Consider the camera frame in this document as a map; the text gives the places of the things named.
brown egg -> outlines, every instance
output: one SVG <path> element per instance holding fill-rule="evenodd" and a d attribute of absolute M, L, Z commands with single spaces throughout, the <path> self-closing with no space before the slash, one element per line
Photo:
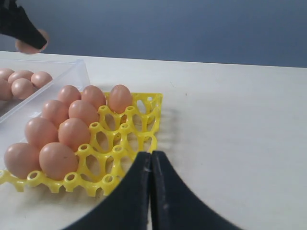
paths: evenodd
<path fill-rule="evenodd" d="M 80 99 L 81 93 L 72 85 L 64 86 L 58 94 L 58 100 L 66 104 L 68 107 L 71 105 L 71 103 Z"/>
<path fill-rule="evenodd" d="M 94 85 L 86 86 L 82 92 L 81 99 L 92 104 L 96 110 L 100 106 L 106 105 L 106 97 L 102 93 L 101 89 Z"/>
<path fill-rule="evenodd" d="M 79 118 L 89 126 L 99 121 L 99 115 L 94 106 L 88 102 L 77 100 L 71 103 L 68 109 L 69 118 Z"/>
<path fill-rule="evenodd" d="M 25 137 L 29 144 L 39 150 L 46 144 L 58 142 L 58 131 L 51 121 L 42 117 L 32 118 L 25 126 Z"/>
<path fill-rule="evenodd" d="M 33 84 L 24 78 L 15 80 L 12 84 L 11 90 L 12 94 L 20 100 L 28 98 L 35 91 Z"/>
<path fill-rule="evenodd" d="M 124 85 L 116 85 L 111 90 L 108 106 L 112 112 L 122 114 L 128 106 L 132 105 L 132 95 Z"/>
<path fill-rule="evenodd" d="M 11 85 L 6 80 L 0 78 L 0 101 L 9 101 L 12 98 Z"/>
<path fill-rule="evenodd" d="M 36 72 L 31 77 L 32 84 L 38 89 L 47 85 L 51 81 L 52 81 L 51 75 L 44 71 Z"/>
<path fill-rule="evenodd" d="M 17 40 L 16 43 L 15 43 L 16 49 L 19 52 L 24 53 L 24 54 L 37 54 L 39 52 L 42 52 L 44 49 L 46 49 L 46 47 L 48 46 L 48 43 L 49 43 L 49 36 L 48 36 L 47 32 L 44 31 L 44 30 L 38 29 L 38 31 L 47 40 L 47 44 L 44 45 L 44 47 L 42 49 L 36 49 L 36 48 L 34 48 L 34 47 L 32 47 L 32 46 L 28 45 L 27 43 L 22 42 L 20 40 Z"/>
<path fill-rule="evenodd" d="M 12 84 L 15 80 L 20 79 L 20 78 L 25 78 L 30 81 L 32 75 L 33 75 L 33 72 L 29 70 L 19 70 L 9 76 L 8 83 Z"/>
<path fill-rule="evenodd" d="M 58 100 L 47 101 L 43 106 L 42 118 L 51 121 L 58 128 L 62 122 L 69 118 L 68 107 Z"/>
<path fill-rule="evenodd" d="M 26 179 L 34 170 L 41 170 L 39 166 L 39 150 L 28 143 L 15 143 L 8 147 L 4 154 L 6 168 L 14 176 Z"/>
<path fill-rule="evenodd" d="M 14 70 L 8 68 L 0 69 L 0 79 L 8 80 L 9 76 L 14 73 Z"/>
<path fill-rule="evenodd" d="M 78 118 L 70 118 L 59 126 L 59 142 L 76 152 L 82 144 L 88 144 L 91 134 L 86 123 Z"/>
<path fill-rule="evenodd" d="M 62 143 L 45 145 L 39 153 L 39 163 L 46 176 L 57 181 L 78 169 L 74 152 Z"/>

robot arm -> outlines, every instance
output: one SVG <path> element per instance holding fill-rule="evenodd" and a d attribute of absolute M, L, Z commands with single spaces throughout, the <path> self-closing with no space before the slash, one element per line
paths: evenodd
<path fill-rule="evenodd" d="M 17 6 L 16 0 L 0 0 L 0 34 L 14 37 L 38 50 L 47 44 L 23 7 Z"/>

egg tray cell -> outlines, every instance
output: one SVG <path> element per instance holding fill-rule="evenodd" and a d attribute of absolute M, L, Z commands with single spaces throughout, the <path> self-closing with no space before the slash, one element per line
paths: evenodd
<path fill-rule="evenodd" d="M 108 99 L 109 93 L 105 93 L 105 96 Z M 121 163 L 123 160 L 132 163 L 139 151 L 152 152 L 157 148 L 155 134 L 159 131 L 163 95 L 132 93 L 132 96 L 132 106 L 127 107 L 122 114 L 111 112 L 106 105 L 99 108 L 99 122 L 89 126 L 90 143 L 82 144 L 75 153 L 79 159 L 76 172 L 67 174 L 62 181 L 55 181 L 47 178 L 41 171 L 33 171 L 27 179 L 19 179 L 9 171 L 1 170 L 0 184 L 9 182 L 18 192 L 23 192 L 25 185 L 35 187 L 44 184 L 52 193 L 59 193 L 62 186 L 67 192 L 73 192 L 74 188 L 81 186 L 86 189 L 89 196 L 95 196 L 98 189 L 102 189 L 105 196 L 109 195 L 125 176 L 125 169 Z M 143 113 L 138 101 L 145 107 Z M 108 122 L 110 118 L 114 120 L 113 127 Z M 136 138 L 135 148 L 130 144 L 130 134 Z M 150 146 L 144 149 L 144 143 L 150 139 Z M 97 172 L 93 172 L 91 162 L 98 163 Z"/>

plastic egg tray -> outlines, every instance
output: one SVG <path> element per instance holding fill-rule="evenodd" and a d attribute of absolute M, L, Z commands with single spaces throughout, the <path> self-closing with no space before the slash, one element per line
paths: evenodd
<path fill-rule="evenodd" d="M 152 152 L 157 148 L 155 133 L 159 130 L 163 95 L 132 93 L 132 96 L 133 105 L 122 114 L 111 112 L 105 105 L 99 108 L 99 122 L 89 126 L 90 143 L 81 145 L 75 153 L 79 158 L 76 172 L 67 174 L 62 181 L 54 181 L 41 171 L 33 171 L 23 180 L 2 170 L 0 184 L 9 182 L 18 192 L 23 192 L 25 185 L 44 184 L 52 193 L 58 193 L 62 186 L 67 192 L 81 186 L 89 196 L 95 196 L 98 189 L 102 189 L 105 196 L 109 195 L 125 176 L 124 162 L 131 164 L 139 151 Z M 143 112 L 138 106 L 139 101 L 144 105 Z M 131 145 L 131 136 L 135 137 L 135 147 Z"/>

black robotic claw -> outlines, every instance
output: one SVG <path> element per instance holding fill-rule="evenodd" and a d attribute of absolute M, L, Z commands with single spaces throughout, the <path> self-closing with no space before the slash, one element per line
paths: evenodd
<path fill-rule="evenodd" d="M 146 230 L 149 197 L 153 230 L 240 230 L 202 203 L 161 151 L 140 152 L 112 194 L 65 229 Z"/>
<path fill-rule="evenodd" d="M 47 44 L 23 7 L 17 6 L 16 0 L 0 0 L 0 34 L 14 37 L 36 49 L 42 49 Z"/>

